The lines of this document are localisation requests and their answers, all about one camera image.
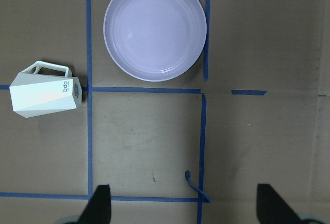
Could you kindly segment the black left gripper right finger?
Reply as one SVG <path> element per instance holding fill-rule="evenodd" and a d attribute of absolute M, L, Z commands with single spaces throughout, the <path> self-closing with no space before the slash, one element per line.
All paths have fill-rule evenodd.
<path fill-rule="evenodd" d="M 270 184 L 257 185 L 257 219 L 259 223 L 302 223 L 300 217 Z"/>

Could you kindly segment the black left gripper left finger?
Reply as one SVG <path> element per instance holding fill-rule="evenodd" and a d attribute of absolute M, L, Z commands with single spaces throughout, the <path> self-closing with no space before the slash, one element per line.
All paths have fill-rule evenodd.
<path fill-rule="evenodd" d="M 111 191 L 109 185 L 99 185 L 77 223 L 105 223 L 111 221 Z"/>

